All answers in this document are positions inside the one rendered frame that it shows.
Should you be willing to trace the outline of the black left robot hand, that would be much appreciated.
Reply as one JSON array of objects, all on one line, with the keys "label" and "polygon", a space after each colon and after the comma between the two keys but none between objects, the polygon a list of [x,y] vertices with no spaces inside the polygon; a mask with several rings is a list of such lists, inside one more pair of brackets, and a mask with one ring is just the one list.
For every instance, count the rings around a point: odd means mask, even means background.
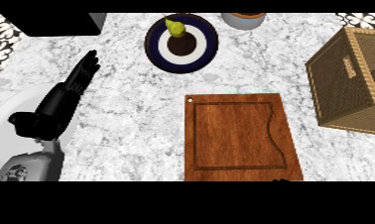
[{"label": "black left robot hand", "polygon": [[70,74],[48,93],[34,112],[15,112],[9,123],[17,135],[42,141],[61,137],[70,126],[83,94],[99,70],[96,50],[89,51]]}]

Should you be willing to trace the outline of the brown wooden cutting board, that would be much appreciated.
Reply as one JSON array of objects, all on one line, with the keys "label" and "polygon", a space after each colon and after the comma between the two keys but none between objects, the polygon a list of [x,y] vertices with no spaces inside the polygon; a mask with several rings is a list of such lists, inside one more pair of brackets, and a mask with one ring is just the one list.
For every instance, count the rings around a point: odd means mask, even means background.
[{"label": "brown wooden cutting board", "polygon": [[277,93],[185,96],[185,178],[303,179]]}]

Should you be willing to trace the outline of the brown wicker basket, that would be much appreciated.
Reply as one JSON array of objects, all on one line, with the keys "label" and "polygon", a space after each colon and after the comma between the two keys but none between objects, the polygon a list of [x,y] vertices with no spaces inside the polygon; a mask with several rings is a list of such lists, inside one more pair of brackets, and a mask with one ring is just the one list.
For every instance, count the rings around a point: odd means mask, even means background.
[{"label": "brown wicker basket", "polygon": [[375,30],[343,27],[306,72],[318,125],[375,134]]}]

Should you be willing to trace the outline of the black appliance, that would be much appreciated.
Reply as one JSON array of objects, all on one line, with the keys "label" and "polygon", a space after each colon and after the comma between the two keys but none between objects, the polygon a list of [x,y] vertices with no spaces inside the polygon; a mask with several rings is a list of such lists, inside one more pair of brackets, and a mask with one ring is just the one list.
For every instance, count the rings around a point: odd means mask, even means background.
[{"label": "black appliance", "polygon": [[30,37],[98,36],[107,13],[0,12]]}]

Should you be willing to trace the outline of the dark blue and white plate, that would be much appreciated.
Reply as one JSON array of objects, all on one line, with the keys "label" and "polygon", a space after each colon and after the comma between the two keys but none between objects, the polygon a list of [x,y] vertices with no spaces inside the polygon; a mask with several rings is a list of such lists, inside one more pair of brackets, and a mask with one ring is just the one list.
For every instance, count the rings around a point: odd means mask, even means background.
[{"label": "dark blue and white plate", "polygon": [[[170,35],[166,21],[181,22],[184,38]],[[145,53],[153,64],[170,73],[191,73],[213,60],[219,50],[219,34],[212,23],[195,14],[172,14],[153,25],[145,36]]]}]

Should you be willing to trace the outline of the yellow-green pear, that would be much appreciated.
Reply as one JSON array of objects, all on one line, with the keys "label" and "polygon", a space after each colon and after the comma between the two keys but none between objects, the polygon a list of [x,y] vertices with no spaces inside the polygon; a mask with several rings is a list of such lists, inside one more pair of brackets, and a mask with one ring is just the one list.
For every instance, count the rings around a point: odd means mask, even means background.
[{"label": "yellow-green pear", "polygon": [[175,38],[182,38],[186,33],[186,27],[182,22],[172,21],[169,19],[164,19],[166,27],[170,32],[170,35]]}]

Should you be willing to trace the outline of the grey pot with orange rim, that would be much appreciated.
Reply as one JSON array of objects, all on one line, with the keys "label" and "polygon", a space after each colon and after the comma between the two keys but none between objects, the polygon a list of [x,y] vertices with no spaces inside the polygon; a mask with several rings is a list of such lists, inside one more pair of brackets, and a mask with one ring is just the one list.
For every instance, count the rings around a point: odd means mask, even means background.
[{"label": "grey pot with orange rim", "polygon": [[265,19],[266,13],[223,13],[222,17],[226,24],[238,30],[256,29]]}]

